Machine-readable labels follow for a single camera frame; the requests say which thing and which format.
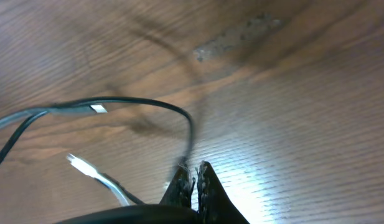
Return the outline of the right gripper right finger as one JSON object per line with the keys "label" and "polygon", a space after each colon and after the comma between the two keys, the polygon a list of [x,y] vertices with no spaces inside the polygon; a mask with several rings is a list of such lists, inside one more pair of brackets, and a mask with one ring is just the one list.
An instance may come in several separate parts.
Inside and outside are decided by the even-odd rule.
{"label": "right gripper right finger", "polygon": [[249,224],[229,199],[212,165],[202,161],[197,169],[199,217],[204,224]]}

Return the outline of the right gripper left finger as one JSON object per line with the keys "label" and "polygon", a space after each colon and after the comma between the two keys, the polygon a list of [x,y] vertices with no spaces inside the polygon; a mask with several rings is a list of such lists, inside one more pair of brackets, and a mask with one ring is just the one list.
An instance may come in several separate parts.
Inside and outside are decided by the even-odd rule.
{"label": "right gripper left finger", "polygon": [[159,204],[191,208],[195,178],[186,165],[178,165]]}

